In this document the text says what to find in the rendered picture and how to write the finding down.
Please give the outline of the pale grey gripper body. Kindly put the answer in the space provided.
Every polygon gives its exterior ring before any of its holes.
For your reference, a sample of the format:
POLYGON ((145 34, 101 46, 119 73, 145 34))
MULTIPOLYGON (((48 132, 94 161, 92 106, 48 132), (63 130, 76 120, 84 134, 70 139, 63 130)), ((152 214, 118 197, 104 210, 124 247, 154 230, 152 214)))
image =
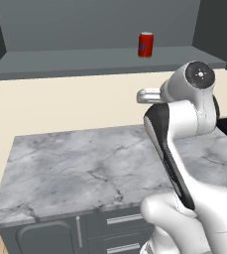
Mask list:
POLYGON ((143 88, 137 92, 138 103, 161 103, 161 92, 158 88, 143 88))

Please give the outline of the red drink can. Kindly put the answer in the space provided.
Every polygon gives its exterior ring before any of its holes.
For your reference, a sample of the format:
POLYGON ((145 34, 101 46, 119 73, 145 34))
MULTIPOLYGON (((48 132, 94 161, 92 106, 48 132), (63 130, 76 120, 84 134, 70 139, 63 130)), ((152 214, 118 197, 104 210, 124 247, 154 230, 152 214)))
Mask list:
POLYGON ((154 35, 143 32, 139 36, 138 56, 140 58, 150 58, 153 53, 154 35))

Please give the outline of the grey drawer front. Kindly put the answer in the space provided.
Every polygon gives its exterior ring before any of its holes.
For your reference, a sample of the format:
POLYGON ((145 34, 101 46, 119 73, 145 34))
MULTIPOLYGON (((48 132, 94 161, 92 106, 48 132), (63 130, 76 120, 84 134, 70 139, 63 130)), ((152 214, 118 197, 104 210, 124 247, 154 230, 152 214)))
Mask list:
MULTIPOLYGON (((134 243, 139 243, 140 247, 142 248, 142 246, 147 242, 148 239, 149 239, 148 236, 143 237, 140 234, 120 235, 118 237, 109 237, 109 238, 106 238, 102 243, 103 254, 107 254, 106 250, 108 248, 134 244, 134 243)), ((120 254, 140 254, 140 250, 125 251, 120 254)))
POLYGON ((127 231, 132 231, 140 228, 148 228, 151 226, 144 218, 136 221, 130 221, 125 223, 108 225, 106 223, 107 218, 119 217, 131 214, 141 213, 138 207, 130 207, 124 209, 116 209, 112 211, 104 212, 101 215, 101 228, 104 234, 114 234, 114 233, 122 233, 127 231))

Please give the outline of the grey cupboard door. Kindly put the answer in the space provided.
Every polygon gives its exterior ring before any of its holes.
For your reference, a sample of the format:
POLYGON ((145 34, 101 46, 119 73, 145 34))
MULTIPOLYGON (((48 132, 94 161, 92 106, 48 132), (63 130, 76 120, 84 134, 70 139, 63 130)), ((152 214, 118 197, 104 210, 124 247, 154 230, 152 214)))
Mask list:
POLYGON ((27 225, 17 241, 22 254, 74 254, 71 229, 63 221, 27 225))

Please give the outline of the grey open wall cabinet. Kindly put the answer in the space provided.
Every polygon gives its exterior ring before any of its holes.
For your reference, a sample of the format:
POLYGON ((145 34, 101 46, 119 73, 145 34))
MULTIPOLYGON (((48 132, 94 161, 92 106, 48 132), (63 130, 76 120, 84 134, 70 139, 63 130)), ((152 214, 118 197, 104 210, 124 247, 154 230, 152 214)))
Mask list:
POLYGON ((0 0, 0 80, 227 70, 227 0, 0 0), (150 58, 139 36, 154 35, 150 58))

